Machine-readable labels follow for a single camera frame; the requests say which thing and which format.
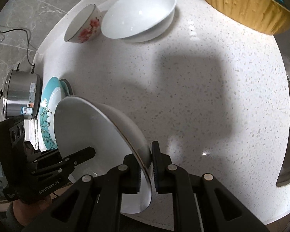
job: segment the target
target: speckled countertop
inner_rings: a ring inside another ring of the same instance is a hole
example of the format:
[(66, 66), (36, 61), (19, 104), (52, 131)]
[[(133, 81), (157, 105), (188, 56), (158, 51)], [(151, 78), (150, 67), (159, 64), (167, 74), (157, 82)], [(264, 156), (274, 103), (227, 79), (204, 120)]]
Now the speckled countertop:
[[(103, 11), (114, 0), (82, 0), (39, 47), (43, 86), (66, 78), (75, 95), (127, 114), (149, 142), (189, 173), (214, 174), (262, 222), (290, 212), (290, 184), (276, 187), (289, 131), (285, 69), (273, 36), (222, 15), (204, 0), (177, 0), (170, 28), (150, 42), (126, 44), (102, 34), (66, 43), (65, 30), (86, 5)], [(131, 217), (172, 229), (172, 199), (153, 195)]]

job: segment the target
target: pot handle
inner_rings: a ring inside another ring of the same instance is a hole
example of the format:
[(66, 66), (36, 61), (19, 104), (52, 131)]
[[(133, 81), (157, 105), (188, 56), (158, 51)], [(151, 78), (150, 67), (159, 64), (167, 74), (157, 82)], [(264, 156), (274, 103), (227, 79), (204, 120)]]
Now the pot handle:
[(0, 99), (2, 98), (2, 96), (3, 96), (3, 91), (2, 91), (2, 88), (1, 88), (1, 90), (0, 90)]

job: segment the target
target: power cord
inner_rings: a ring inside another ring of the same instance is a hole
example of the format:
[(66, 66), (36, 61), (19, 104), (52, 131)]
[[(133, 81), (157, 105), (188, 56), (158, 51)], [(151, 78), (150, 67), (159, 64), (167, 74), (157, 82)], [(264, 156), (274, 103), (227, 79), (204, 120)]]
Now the power cord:
[(30, 61), (29, 61), (29, 36), (28, 36), (28, 32), (27, 32), (27, 30), (24, 30), (24, 29), (21, 29), (21, 28), (16, 28), (16, 29), (12, 29), (12, 30), (8, 30), (8, 31), (4, 31), (4, 32), (2, 32), (2, 31), (0, 31), (0, 33), (8, 33), (8, 32), (12, 32), (12, 31), (24, 31), (24, 32), (26, 32), (26, 36), (27, 36), (27, 60), (28, 60), (28, 63), (30, 63), (30, 65), (31, 66), (33, 66), (33, 69), (34, 69), (34, 66), (35, 65), (33, 65)]

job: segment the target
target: plate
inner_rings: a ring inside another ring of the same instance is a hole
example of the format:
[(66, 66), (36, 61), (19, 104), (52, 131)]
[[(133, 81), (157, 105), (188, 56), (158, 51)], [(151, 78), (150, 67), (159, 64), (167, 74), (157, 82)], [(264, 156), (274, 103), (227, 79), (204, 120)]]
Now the plate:
[(71, 95), (73, 95), (73, 90), (72, 90), (72, 87), (71, 87), (69, 81), (67, 81), (64, 78), (61, 79), (61, 80), (59, 80), (59, 81), (60, 81), (60, 84), (61, 84), (61, 86), (63, 88), (63, 91), (65, 93), (65, 96), (71, 96)]
[(96, 151), (94, 158), (75, 166), (69, 177), (72, 182), (85, 174), (93, 177), (106, 174), (133, 153), (142, 169), (140, 192), (123, 194), (121, 212), (140, 213), (149, 206), (151, 153), (143, 133), (130, 118), (108, 105), (70, 96), (58, 104), (54, 128), (62, 158), (88, 146)]
[(68, 87), (64, 81), (52, 77), (42, 92), (39, 120), (41, 136), (47, 150), (56, 149), (57, 143), (54, 133), (54, 114), (58, 103), (68, 96)]

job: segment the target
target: white bowl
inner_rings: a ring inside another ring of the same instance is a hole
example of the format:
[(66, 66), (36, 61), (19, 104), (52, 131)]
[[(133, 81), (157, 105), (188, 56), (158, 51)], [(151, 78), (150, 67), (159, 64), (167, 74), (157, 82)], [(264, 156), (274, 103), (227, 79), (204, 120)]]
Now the white bowl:
[(84, 43), (94, 39), (101, 31), (102, 15), (95, 4), (83, 8), (67, 28), (64, 40), (71, 43)]
[(105, 14), (101, 31), (112, 39), (137, 35), (166, 19), (175, 5), (176, 0), (118, 0)]
[(163, 19), (160, 23), (156, 24), (150, 29), (134, 36), (123, 38), (123, 40), (127, 43), (140, 43), (149, 41), (156, 38), (157, 36), (160, 36), (171, 25), (174, 18), (174, 13), (175, 9), (173, 9), (171, 14), (169, 14), (165, 19)]
[(84, 174), (93, 177), (106, 174), (133, 153), (142, 169), (140, 192), (122, 195), (121, 212), (139, 213), (149, 206), (151, 153), (144, 135), (130, 118), (108, 105), (69, 96), (56, 108), (54, 130), (62, 158), (88, 146), (96, 151), (94, 158), (75, 166), (69, 177), (72, 182)]

